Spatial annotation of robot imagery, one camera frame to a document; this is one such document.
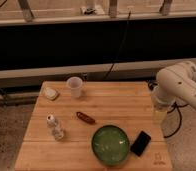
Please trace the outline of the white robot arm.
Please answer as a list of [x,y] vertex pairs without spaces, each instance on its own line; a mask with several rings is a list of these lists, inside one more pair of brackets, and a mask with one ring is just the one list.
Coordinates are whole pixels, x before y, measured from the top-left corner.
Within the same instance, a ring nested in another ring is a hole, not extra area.
[[184,61],[167,66],[156,74],[151,91],[153,123],[161,124],[168,109],[180,99],[196,110],[196,64]]

